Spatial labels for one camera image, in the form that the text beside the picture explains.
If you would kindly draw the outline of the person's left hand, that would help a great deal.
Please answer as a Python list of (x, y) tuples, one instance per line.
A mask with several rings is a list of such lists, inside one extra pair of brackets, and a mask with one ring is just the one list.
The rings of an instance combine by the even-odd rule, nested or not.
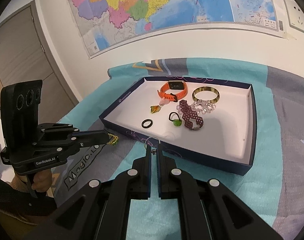
[(33, 179), (32, 189), (37, 192), (46, 192), (52, 185), (52, 171), (38, 172)]

